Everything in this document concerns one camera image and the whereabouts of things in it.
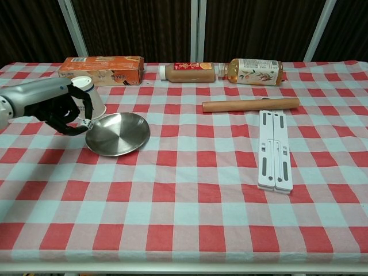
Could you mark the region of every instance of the table edge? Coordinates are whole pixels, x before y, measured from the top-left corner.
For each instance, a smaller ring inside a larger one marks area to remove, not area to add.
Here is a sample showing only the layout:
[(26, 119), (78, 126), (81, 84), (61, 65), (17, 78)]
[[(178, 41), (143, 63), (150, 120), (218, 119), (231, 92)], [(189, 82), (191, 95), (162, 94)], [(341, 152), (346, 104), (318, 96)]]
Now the table edge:
[(364, 274), (366, 263), (170, 263), (170, 262), (47, 262), (0, 263), (1, 273), (137, 273), (137, 274)]

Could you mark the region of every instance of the wooden rolling pin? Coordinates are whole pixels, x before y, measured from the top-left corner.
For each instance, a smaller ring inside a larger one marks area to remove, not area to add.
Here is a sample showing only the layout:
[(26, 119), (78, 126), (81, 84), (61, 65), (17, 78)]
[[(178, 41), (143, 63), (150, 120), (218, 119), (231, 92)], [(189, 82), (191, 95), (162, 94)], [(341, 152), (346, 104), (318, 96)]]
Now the wooden rolling pin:
[(203, 102), (203, 112), (291, 109), (299, 106), (298, 98), (250, 99), (243, 101)]

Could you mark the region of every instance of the brown curtain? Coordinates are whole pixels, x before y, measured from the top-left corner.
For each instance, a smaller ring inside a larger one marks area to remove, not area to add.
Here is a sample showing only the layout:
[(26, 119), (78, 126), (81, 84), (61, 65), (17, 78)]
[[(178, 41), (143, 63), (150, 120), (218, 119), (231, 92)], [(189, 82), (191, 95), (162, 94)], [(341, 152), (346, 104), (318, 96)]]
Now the brown curtain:
[(367, 0), (336, 2), (313, 60), (368, 62)]
[(208, 0), (204, 59), (301, 61), (322, 0)]
[(190, 0), (73, 0), (90, 56), (188, 61)]
[(11, 62), (63, 62), (76, 55), (57, 0), (2, 0), (0, 11), (0, 67)]

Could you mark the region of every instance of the juice bottle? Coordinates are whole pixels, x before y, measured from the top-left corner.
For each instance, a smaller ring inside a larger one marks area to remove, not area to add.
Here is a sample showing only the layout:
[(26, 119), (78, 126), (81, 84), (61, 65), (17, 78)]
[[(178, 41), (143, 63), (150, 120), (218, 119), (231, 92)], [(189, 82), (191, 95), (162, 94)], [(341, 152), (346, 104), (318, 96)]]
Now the juice bottle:
[(214, 82), (216, 73), (213, 63), (171, 63), (159, 67), (160, 79), (170, 82)]
[(276, 60), (233, 59), (218, 65), (218, 76), (248, 85), (280, 85), (282, 72), (282, 63)]

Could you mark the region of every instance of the stainless steel plate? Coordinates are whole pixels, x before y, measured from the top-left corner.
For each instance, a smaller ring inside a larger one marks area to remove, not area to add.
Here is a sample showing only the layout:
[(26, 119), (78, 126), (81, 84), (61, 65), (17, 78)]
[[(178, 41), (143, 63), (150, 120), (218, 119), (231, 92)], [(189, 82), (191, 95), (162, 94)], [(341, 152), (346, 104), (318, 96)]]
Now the stainless steel plate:
[(136, 150), (150, 138), (147, 121), (134, 113), (115, 113), (94, 122), (87, 131), (90, 150), (104, 156), (119, 156)]

